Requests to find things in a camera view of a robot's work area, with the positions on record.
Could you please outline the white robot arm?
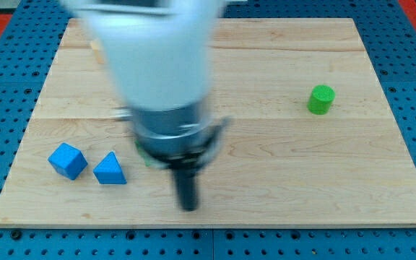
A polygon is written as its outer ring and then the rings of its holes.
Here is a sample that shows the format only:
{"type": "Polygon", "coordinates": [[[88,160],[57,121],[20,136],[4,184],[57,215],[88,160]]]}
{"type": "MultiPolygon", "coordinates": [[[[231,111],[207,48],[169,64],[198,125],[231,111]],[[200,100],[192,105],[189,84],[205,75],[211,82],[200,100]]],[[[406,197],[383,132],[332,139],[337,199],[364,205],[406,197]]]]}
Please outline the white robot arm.
{"type": "Polygon", "coordinates": [[[215,158],[208,43],[223,1],[65,1],[103,48],[135,142],[171,170],[181,209],[199,205],[196,177],[215,158]]]}

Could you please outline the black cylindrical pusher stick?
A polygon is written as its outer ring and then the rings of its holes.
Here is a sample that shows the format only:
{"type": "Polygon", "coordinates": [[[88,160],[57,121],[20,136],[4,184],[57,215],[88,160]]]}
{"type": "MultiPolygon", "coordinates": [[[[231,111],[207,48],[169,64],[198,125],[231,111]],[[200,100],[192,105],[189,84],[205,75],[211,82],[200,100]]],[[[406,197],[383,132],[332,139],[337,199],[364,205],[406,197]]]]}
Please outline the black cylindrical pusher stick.
{"type": "Polygon", "coordinates": [[[196,175],[197,171],[194,169],[173,170],[178,205],[185,211],[194,211],[199,204],[196,175]]]}

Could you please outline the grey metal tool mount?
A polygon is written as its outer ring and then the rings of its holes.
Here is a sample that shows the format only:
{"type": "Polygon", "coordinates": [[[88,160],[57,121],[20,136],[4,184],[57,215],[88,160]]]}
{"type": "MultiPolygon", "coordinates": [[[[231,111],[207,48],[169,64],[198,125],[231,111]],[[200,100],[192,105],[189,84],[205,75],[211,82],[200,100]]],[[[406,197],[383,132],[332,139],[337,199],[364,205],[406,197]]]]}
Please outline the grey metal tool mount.
{"type": "Polygon", "coordinates": [[[145,158],[159,168],[200,169],[213,161],[222,146],[230,118],[214,121],[210,101],[204,97],[167,110],[130,106],[113,109],[114,119],[128,121],[145,158]]]}

